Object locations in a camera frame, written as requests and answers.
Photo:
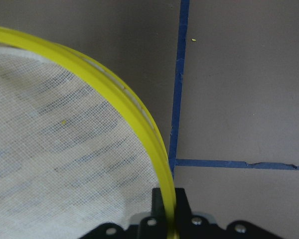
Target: yellow rim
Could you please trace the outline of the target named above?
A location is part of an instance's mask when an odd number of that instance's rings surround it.
[[[59,64],[97,90],[124,117],[151,158],[169,224],[168,237],[173,237],[176,196],[166,149],[152,116],[137,95],[109,69],[68,47],[3,27],[0,27],[0,43],[32,51]]]

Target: blue tape line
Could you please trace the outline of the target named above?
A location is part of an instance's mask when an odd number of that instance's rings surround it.
[[[173,110],[172,110],[172,117],[171,117],[171,131],[170,131],[170,142],[169,142],[169,153],[168,153],[168,162],[173,176],[174,176],[174,167],[176,163],[181,90],[182,90],[182,82],[183,82],[183,74],[184,74],[186,34],[187,34],[187,25],[188,25],[188,11],[189,11],[189,0],[181,0],[180,13],[179,13]]]
[[[299,166],[284,163],[246,163],[244,161],[223,161],[223,160],[199,160],[199,159],[176,159],[177,166],[193,167],[217,167],[217,168],[256,168],[256,169],[280,169],[299,170]]]

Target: metal screw head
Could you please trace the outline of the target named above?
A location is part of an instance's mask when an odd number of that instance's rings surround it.
[[[105,233],[107,236],[112,236],[116,233],[116,231],[116,228],[107,228]]]
[[[199,217],[194,217],[191,219],[191,223],[193,223],[194,225],[201,225],[203,222],[203,220]]]
[[[156,224],[157,224],[157,221],[156,221],[156,219],[154,219],[154,218],[151,218],[151,219],[148,219],[148,221],[147,221],[147,224],[148,224],[148,226],[155,226]]]
[[[238,233],[246,233],[247,228],[244,225],[237,224],[235,226],[235,231],[238,232]]]

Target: mesh screen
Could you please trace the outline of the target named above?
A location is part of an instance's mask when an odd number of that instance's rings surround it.
[[[141,142],[59,65],[0,47],[0,239],[75,239],[150,211],[157,177]]]

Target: vertical blue tape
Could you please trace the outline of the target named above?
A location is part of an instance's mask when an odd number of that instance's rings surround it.
[[[180,102],[181,102],[181,91],[182,91],[185,51],[186,51],[188,11],[189,11],[189,0],[181,0],[180,13],[179,13],[173,110],[172,110],[172,118],[171,118],[171,132],[170,132],[169,153],[168,153],[168,162],[173,176],[174,176],[174,167],[176,164]]]

